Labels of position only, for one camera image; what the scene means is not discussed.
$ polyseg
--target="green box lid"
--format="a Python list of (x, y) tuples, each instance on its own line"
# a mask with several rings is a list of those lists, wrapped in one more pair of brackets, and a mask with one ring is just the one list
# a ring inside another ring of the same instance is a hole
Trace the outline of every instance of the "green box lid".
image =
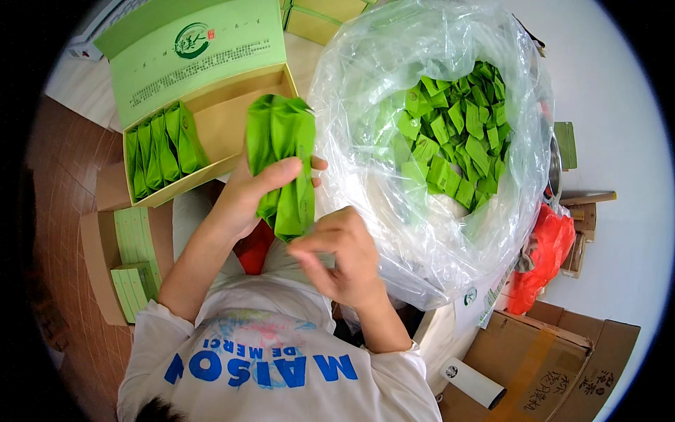
[(94, 44), (125, 129), (210, 82), (286, 62), (277, 0), (150, 0)]

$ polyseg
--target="red plastic bag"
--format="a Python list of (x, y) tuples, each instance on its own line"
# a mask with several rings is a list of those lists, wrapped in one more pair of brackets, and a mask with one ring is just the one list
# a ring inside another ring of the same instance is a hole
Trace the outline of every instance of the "red plastic bag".
[(530, 235), (530, 258), (534, 269), (526, 273), (515, 273), (508, 311), (521, 315), (532, 308), (542, 287), (558, 274), (560, 266), (574, 244), (574, 220), (563, 215), (559, 217), (551, 207), (541, 204), (541, 210)]

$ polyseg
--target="hair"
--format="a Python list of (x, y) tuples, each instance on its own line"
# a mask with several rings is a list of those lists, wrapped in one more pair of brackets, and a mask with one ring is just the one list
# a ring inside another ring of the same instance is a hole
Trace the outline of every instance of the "hair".
[(187, 418), (171, 403), (157, 396), (138, 412), (136, 422), (187, 422)]

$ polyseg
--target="clear plastic bag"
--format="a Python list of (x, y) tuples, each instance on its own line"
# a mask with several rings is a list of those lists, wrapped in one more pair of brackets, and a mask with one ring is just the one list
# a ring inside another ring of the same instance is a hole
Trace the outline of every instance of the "clear plastic bag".
[[(412, 157), (394, 145), (402, 90), (422, 75), (457, 80), (477, 59), (499, 68), (513, 132), (499, 192), (464, 216), (453, 199), (430, 196), (425, 184), (401, 176), (396, 163)], [(345, 23), (326, 46), (308, 102), (316, 114), (315, 153), (329, 162), (317, 218), (347, 205), (358, 209), (392, 296), (436, 309), (503, 275), (535, 224), (553, 133), (549, 76), (503, 5), (398, 0), (376, 7)]]

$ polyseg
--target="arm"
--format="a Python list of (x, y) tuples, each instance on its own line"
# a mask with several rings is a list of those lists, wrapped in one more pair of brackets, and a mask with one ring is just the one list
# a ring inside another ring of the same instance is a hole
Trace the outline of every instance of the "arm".
[[(334, 254), (335, 268), (325, 268), (317, 252)], [(377, 276), (379, 253), (354, 208), (346, 207), (320, 219), (314, 232), (291, 242), (288, 253), (298, 260), (321, 294), (354, 308), (371, 352), (410, 349), (412, 340)]]
[[(315, 169), (328, 164), (312, 157)], [(159, 303), (172, 314), (194, 323), (204, 299), (227, 256), (239, 239), (258, 225), (255, 217), (263, 195), (293, 181), (302, 169), (297, 157), (274, 163), (253, 177), (246, 147), (209, 215), (194, 231), (188, 244), (159, 289)], [(314, 186), (319, 179), (313, 180)]]

